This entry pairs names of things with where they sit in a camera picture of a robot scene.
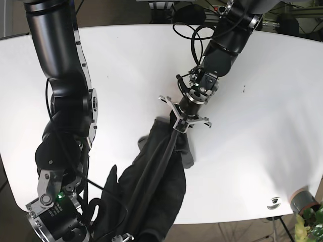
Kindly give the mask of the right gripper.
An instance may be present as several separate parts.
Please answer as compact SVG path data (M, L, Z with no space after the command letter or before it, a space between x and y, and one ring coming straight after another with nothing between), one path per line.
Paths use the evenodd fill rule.
M28 221L41 241L91 241L78 212L81 204L75 190L61 191L50 208L42 207L38 198L26 208Z

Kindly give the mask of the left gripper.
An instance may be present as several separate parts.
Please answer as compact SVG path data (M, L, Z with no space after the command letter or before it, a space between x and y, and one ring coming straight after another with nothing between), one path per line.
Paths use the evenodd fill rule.
M178 74L177 83L183 96L177 107L168 96L160 95L158 99L166 103L175 115L179 112L180 126L192 128L201 123L211 128L209 118L200 117L199 111L217 91L218 77L205 71L191 71L183 76Z

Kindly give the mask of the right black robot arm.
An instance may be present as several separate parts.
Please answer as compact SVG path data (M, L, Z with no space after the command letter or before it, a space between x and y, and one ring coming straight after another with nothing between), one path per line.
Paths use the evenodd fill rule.
M73 1L24 1L42 71L49 116L35 152L37 198L28 220L42 241L92 241L86 198L98 116Z

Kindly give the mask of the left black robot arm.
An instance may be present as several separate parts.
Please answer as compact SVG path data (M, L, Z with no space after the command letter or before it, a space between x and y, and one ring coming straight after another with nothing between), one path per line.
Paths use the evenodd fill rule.
M173 103L169 97L161 98L172 108L174 130L184 134L196 123L211 126L208 118L198 115L201 106L217 91L218 78L230 71L263 15L276 4L277 1L227 1L215 26L202 24L193 29L188 40L195 66L187 73L189 84L185 84L184 76L177 75L181 101Z

